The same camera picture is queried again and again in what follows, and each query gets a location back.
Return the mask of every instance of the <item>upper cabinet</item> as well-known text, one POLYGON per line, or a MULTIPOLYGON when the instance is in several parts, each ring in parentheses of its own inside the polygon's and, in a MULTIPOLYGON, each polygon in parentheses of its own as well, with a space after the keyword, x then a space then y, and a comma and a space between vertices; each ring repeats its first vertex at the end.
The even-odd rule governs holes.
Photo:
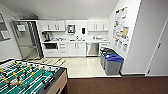
POLYGON ((88 21, 88 31, 108 31, 108 20, 88 21))
POLYGON ((65 31, 65 21, 42 21, 43 31, 65 31))

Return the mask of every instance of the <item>refrigerator door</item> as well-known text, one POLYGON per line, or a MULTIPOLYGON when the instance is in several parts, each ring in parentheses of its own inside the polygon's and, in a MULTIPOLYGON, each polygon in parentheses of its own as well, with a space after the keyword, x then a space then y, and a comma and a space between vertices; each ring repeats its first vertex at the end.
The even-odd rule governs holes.
POLYGON ((13 22, 18 45, 36 46, 35 36, 31 22, 13 22))
POLYGON ((38 50, 35 46, 19 46, 23 59, 33 59, 38 57, 38 50))

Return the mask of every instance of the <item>stainless steel dishwasher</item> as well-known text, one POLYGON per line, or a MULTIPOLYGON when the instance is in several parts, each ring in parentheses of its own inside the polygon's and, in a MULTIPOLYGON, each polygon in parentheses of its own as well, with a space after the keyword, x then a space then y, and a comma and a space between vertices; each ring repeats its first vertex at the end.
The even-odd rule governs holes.
POLYGON ((86 56, 98 56, 99 43, 87 43, 86 44, 86 56))

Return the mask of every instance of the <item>tile floor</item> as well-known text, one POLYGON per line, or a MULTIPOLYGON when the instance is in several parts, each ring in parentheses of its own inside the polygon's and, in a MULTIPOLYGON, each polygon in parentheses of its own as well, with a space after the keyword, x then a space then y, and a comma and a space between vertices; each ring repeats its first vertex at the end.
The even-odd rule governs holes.
MULTIPOLYGON (((59 58, 47 59, 44 64, 48 63, 49 65, 53 65, 59 58)), ((55 65, 59 66, 64 60, 66 62, 61 66, 68 69, 68 78, 121 77, 120 75, 107 76, 101 67, 100 57, 62 58, 55 65)))

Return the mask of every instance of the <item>foosball table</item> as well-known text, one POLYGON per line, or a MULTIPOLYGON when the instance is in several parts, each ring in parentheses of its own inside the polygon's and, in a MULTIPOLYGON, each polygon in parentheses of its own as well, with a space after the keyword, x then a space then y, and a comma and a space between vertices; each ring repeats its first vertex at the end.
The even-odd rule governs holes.
POLYGON ((67 93, 67 69, 60 66, 21 60, 1 62, 0 94, 67 93))

